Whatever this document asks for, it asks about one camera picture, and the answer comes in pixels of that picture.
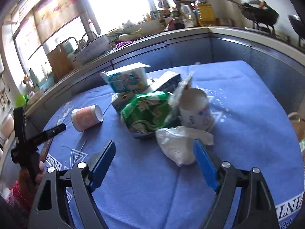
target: gray cabinet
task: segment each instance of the gray cabinet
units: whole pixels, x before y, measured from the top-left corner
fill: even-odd
[[[11,145],[7,145],[5,149],[5,159],[1,159],[3,165],[0,167],[0,190],[3,191],[7,187],[12,187],[15,181],[18,180],[19,171],[21,170],[19,164],[12,161],[11,150],[16,147],[16,140],[13,140]]]
[[[103,65],[89,71],[86,74],[87,75],[86,78],[82,79],[81,81],[78,81],[76,84],[74,84],[71,87],[72,95],[74,96],[78,93],[87,91],[89,89],[93,89],[96,87],[106,85],[105,81],[100,76],[100,72],[101,71],[110,71],[110,70],[113,70],[113,67],[111,65],[111,62],[108,62],[107,64],[103,64]]]
[[[34,137],[39,133],[37,128],[33,125],[31,119],[26,120],[26,126],[25,126],[25,131],[26,131],[26,138],[29,139],[31,137]]]
[[[283,61],[253,49],[251,65],[285,112],[297,111],[305,94],[305,76]]]
[[[41,105],[40,107],[35,109],[32,114],[30,114],[28,119],[38,131],[43,131],[43,128],[48,123],[50,117],[48,117],[48,113],[45,110],[44,106]]]
[[[251,61],[251,48],[247,45],[212,37],[211,46],[213,62],[243,60],[249,64]]]
[[[137,62],[151,66],[146,68],[147,73],[172,67],[164,43],[134,51],[112,61],[115,69]]]
[[[193,65],[196,62],[201,64],[213,62],[211,52],[211,41],[209,37],[189,38],[188,40],[176,39],[167,41],[167,51],[172,67]]]
[[[44,116],[45,118],[47,118],[47,122],[53,116],[53,114],[55,114],[55,112],[59,109],[59,107],[64,103],[70,101],[72,97],[73,95],[71,89],[67,89],[65,91],[61,90],[60,92],[56,93],[54,96],[46,100],[43,103],[43,106],[45,108]]]

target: green package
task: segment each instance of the green package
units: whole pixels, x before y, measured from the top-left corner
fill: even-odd
[[[163,91],[136,95],[121,110],[121,119],[128,130],[148,135],[163,128],[171,112],[167,103],[169,96]]]

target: cooking oil bottle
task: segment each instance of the cooking oil bottle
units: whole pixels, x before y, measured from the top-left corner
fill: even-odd
[[[197,0],[195,5],[197,7],[199,25],[202,27],[216,26],[212,5],[208,4],[207,0]]]

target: blue gripper pad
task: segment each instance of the blue gripper pad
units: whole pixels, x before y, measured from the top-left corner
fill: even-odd
[[[219,164],[220,159],[217,161],[217,163],[213,163],[207,153],[209,151],[205,147],[206,146],[202,144],[201,140],[196,139],[193,142],[193,153],[207,185],[217,192],[220,184],[217,180],[218,166],[216,168],[214,164]]]
[[[89,184],[89,189],[91,192],[101,186],[102,181],[104,180],[110,164],[115,156],[115,152],[115,143],[111,142],[109,145],[106,145],[103,153],[101,156],[99,156],[99,160],[91,171],[91,182]]]

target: table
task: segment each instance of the table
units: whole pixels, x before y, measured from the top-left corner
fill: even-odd
[[[193,87],[204,89],[216,123],[214,150],[236,168],[259,167],[270,188],[280,225],[289,225],[303,199],[303,160],[295,132],[280,104],[257,73],[244,61],[182,66],[170,70],[185,78],[195,70]],[[158,78],[167,70],[148,77]],[[110,105],[110,86],[75,96],[61,106],[45,129],[65,123],[67,130],[52,142],[46,164],[71,168],[101,151],[109,140],[116,155],[93,197],[109,228],[198,228],[215,193],[196,163],[178,167],[156,139],[134,139]],[[71,122],[73,109],[98,104],[104,121],[80,133]],[[238,190],[225,228],[233,223]],[[73,192],[67,189],[71,213],[82,228]]]

